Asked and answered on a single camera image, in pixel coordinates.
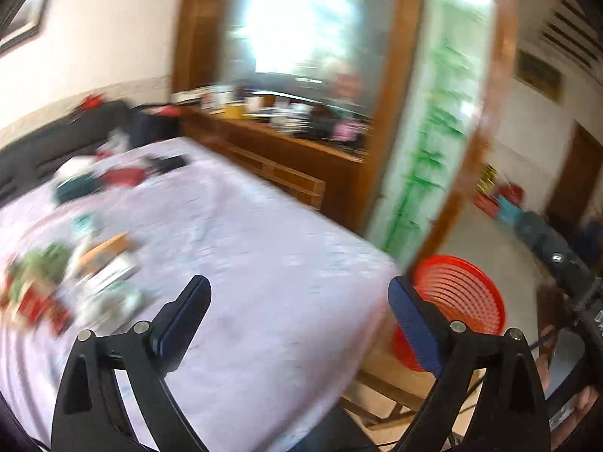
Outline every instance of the black sofa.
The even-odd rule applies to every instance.
[[[135,112],[125,101],[64,117],[0,150],[0,207],[43,184],[69,158],[93,155],[115,128],[129,131]]]

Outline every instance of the mirror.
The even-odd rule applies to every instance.
[[[35,36],[41,25],[47,0],[25,0],[0,33],[0,55]]]
[[[372,116],[394,0],[228,0],[221,82]]]

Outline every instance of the red plastic basket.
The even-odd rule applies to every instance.
[[[425,301],[433,302],[448,321],[463,321],[473,331],[501,334],[507,314],[505,304],[492,280],[462,258],[436,255],[422,261],[413,283]],[[423,371],[400,327],[392,347],[405,367]]]

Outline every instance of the framed picture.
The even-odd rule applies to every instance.
[[[0,35],[0,56],[40,31],[48,0],[25,0]]]
[[[561,103],[563,94],[562,72],[536,56],[518,50],[515,77],[537,92],[541,92],[542,95],[553,102]]]

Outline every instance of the metal screw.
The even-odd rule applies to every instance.
[[[143,334],[150,327],[151,326],[148,321],[139,321],[134,325],[134,333]]]
[[[513,338],[514,340],[521,340],[523,338],[523,333],[520,329],[517,328],[510,328],[509,329],[509,336],[511,338]]]
[[[455,333],[464,333],[467,326],[462,321],[453,321],[450,323],[450,329]]]
[[[85,342],[92,336],[92,332],[90,330],[82,330],[78,333],[77,339],[81,342]]]

